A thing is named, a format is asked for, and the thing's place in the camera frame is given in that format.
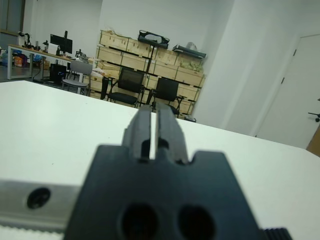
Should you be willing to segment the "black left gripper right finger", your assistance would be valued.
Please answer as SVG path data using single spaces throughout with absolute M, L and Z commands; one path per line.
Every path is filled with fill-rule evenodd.
M 155 146 L 156 156 L 160 150 L 165 150 L 172 162 L 189 163 L 185 135 L 172 109 L 161 102 L 156 104 Z

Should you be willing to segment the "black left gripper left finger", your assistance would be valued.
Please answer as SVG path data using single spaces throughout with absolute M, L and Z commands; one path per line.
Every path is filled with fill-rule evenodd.
M 151 107 L 143 105 L 124 130 L 122 146 L 129 149 L 129 155 L 139 161 L 150 159 Z

